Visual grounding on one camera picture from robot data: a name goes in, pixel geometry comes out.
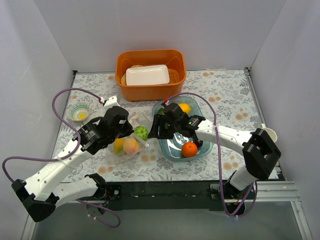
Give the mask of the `green custard apple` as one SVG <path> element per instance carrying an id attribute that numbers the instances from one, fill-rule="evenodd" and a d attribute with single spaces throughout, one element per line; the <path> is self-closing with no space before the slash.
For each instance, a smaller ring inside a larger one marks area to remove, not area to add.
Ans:
<path id="1" fill-rule="evenodd" d="M 134 134 L 144 141 L 148 140 L 149 131 L 145 126 L 137 126 L 134 128 Z"/>

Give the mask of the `clear zip top bag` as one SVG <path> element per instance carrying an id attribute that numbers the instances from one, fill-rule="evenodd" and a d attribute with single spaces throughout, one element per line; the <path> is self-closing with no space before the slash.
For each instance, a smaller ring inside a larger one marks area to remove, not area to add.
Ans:
<path id="1" fill-rule="evenodd" d="M 133 127 L 133 133 L 117 138 L 107 147 L 106 160 L 109 164 L 123 163 L 149 147 L 147 141 L 152 123 L 148 117 L 143 112 L 139 112 L 130 117 L 129 123 Z"/>

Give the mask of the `yellow peach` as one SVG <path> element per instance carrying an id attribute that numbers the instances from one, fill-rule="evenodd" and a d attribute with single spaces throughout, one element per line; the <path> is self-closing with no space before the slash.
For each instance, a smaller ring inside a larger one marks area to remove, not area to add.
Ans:
<path id="1" fill-rule="evenodd" d="M 128 155 L 135 155 L 139 151 L 140 145 L 138 141 L 133 138 L 126 138 L 123 143 L 123 151 Z"/>

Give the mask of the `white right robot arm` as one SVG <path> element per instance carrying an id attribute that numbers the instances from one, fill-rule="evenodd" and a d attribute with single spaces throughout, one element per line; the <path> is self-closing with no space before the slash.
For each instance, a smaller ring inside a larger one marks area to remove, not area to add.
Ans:
<path id="1" fill-rule="evenodd" d="M 163 114 L 155 114 L 148 138 L 173 139 L 176 133 L 197 141 L 212 142 L 243 156 L 245 165 L 235 171 L 223 186 L 226 195 L 237 199 L 254 181 L 265 181 L 271 175 L 282 153 L 277 138 L 265 127 L 243 131 L 216 126 L 199 115 L 189 116 L 176 103 L 170 103 Z"/>

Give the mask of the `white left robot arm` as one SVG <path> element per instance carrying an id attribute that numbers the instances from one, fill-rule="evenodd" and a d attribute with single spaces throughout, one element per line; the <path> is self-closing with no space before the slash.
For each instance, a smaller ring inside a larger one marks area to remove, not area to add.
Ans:
<path id="1" fill-rule="evenodd" d="M 62 183 L 62 180 L 116 139 L 131 135 L 134 130 L 128 117 L 126 109 L 112 106 L 104 116 L 79 128 L 56 161 L 48 163 L 33 176 L 12 183 L 12 189 L 35 222 L 43 221 L 57 207 L 68 202 L 84 197 L 101 200 L 106 196 L 107 183 L 97 173 L 70 183 Z"/>

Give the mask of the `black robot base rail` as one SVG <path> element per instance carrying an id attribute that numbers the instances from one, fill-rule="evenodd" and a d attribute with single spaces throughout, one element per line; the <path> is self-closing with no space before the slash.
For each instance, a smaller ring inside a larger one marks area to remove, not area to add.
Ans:
<path id="1" fill-rule="evenodd" d="M 108 200 L 108 207 L 121 210 L 207 209 L 223 211 L 217 180 L 109 182 L 107 196 L 83 200 Z"/>

